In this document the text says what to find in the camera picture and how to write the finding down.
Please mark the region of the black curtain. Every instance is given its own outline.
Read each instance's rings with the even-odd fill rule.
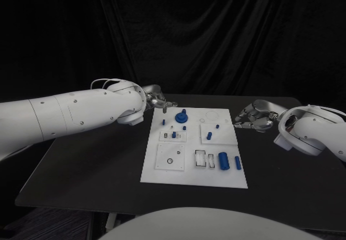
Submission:
[[[285,96],[346,111],[344,12],[344,0],[4,1],[0,102],[122,78],[164,93]],[[7,210],[47,148],[33,147],[0,162]]]

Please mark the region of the blue cylinder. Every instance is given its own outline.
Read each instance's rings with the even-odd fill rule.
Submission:
[[[237,170],[242,170],[240,160],[237,156],[234,156],[234,166]]]
[[[180,112],[180,113],[174,116],[174,120],[175,120],[180,124],[185,123],[187,118],[188,118],[188,117],[187,117],[185,113],[183,113],[183,112]]]
[[[211,139],[211,133],[207,133],[206,139],[210,140]]]
[[[220,170],[227,170],[229,169],[229,158],[227,158],[227,154],[224,152],[220,152],[217,154],[217,160],[219,160]]]

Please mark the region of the white board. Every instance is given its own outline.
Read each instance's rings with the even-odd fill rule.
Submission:
[[[175,114],[185,109],[187,122],[177,123]],[[210,124],[210,129],[219,124],[217,130],[226,130],[229,139],[222,141],[222,145],[203,144],[201,143],[201,124]],[[167,132],[184,132],[185,142],[173,142],[171,139],[161,141],[161,131]],[[211,135],[211,140],[217,142],[217,134]],[[183,150],[183,170],[165,170],[155,169],[158,145],[184,145]],[[196,150],[204,151],[206,167],[196,167]],[[219,153],[224,152],[227,155],[229,170],[220,170],[219,164]],[[209,154],[213,155],[214,168],[209,165]],[[145,157],[141,171],[141,183],[155,183],[155,184],[177,184],[177,185],[194,185],[194,186],[209,186],[209,187],[223,187],[223,188],[240,188],[246,189],[246,179],[243,166],[240,164],[240,170],[236,169],[234,156],[239,156],[242,162],[242,157],[237,150],[236,134],[232,124],[230,114],[227,109],[217,108],[190,108],[190,107],[170,107],[167,113],[162,113],[161,109],[154,109],[151,129],[148,134]],[[161,162],[167,161],[168,156],[161,157]]]

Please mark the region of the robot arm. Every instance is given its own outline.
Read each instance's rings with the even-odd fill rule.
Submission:
[[[239,121],[246,115],[249,122],[236,122],[233,126],[265,132],[278,122],[279,134],[273,143],[286,151],[295,148],[307,155],[317,156],[327,147],[346,162],[346,123],[333,112],[346,116],[327,107],[308,105],[285,109],[265,100],[256,100],[234,117]]]
[[[138,124],[145,109],[175,107],[157,85],[116,82],[106,89],[0,103],[0,160],[25,146],[111,124]]]

